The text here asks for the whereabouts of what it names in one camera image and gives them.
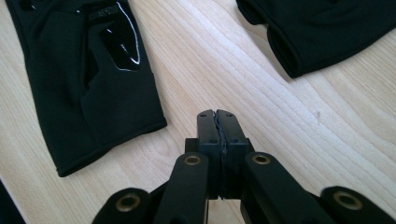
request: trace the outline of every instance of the light wood surface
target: light wood surface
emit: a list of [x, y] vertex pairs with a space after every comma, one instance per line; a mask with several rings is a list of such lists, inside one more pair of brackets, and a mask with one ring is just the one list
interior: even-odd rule
[[[234, 113], [256, 150], [274, 155], [308, 191], [351, 188], [396, 218], [396, 30], [344, 62], [291, 79], [266, 28], [247, 23], [235, 1], [130, 4], [169, 125], [60, 178], [0, 1], [0, 177], [28, 223], [90, 223], [116, 191], [156, 189], [207, 109]], [[239, 202], [211, 202], [209, 223], [244, 223]]]

